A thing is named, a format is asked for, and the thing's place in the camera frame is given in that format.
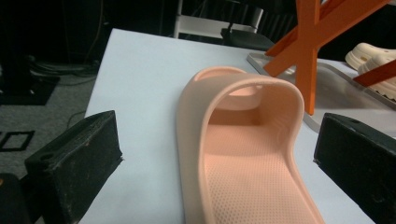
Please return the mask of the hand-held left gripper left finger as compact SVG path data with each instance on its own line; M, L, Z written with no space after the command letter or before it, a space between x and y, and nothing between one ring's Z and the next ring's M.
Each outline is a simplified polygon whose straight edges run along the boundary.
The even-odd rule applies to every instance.
M47 224L78 224L122 162L116 114L89 116L25 160Z

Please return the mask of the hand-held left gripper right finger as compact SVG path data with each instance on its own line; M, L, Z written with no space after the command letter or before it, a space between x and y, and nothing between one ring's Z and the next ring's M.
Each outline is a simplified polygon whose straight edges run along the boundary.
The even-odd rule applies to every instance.
M396 224L396 139L327 113L314 162L373 222Z

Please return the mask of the cream clog shoe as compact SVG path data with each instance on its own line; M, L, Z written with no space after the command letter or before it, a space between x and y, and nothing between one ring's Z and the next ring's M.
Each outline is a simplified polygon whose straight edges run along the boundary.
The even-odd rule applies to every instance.
M393 57L376 55L358 68L358 74L364 74L392 61ZM396 102L396 76L374 84L371 89Z
M368 43L359 43L346 55L345 60L353 69L357 70L375 55L396 58L396 49L383 49Z

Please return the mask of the pink slide slipper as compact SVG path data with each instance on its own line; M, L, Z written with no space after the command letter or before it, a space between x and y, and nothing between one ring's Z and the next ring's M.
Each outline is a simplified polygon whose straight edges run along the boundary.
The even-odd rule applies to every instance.
M186 224L323 224L294 161L304 100L288 81L209 67L177 107Z

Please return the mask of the grey shoe rack orange legs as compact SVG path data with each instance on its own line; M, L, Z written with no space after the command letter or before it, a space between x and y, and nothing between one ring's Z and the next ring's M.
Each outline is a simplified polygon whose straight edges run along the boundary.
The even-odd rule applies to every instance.
M304 123L317 132L326 113L360 120L396 137L396 103L370 87L396 77L396 62L356 76L320 60L318 50L367 18L389 0L296 0L297 26L263 56L251 53L250 64L261 74L293 83L304 97Z

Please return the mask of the black stand base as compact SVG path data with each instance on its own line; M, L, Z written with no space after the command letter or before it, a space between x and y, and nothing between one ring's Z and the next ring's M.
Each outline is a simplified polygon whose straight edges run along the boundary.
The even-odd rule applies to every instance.
M60 79L32 77L27 84L13 86L0 77L0 105L45 105Z

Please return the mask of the black folding chair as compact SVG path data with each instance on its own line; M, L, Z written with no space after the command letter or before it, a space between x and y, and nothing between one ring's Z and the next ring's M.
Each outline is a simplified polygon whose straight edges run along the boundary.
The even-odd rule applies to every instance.
M240 7L232 15L229 25L221 29L223 43L231 47L267 51L275 43L265 35L257 33L258 25L256 23L247 30L236 28L238 22L244 21L247 12L248 6Z

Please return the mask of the white desk frame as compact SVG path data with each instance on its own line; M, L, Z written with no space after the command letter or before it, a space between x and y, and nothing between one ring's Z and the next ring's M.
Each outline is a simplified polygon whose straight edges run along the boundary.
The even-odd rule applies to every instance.
M179 38L180 35L198 35L212 38L221 38L220 31L227 28L227 21L217 21L197 16L184 15L182 12L184 0L178 0L177 14L173 38ZM251 14L250 24L234 23L233 28L241 31L256 33L259 28L263 10L254 9Z

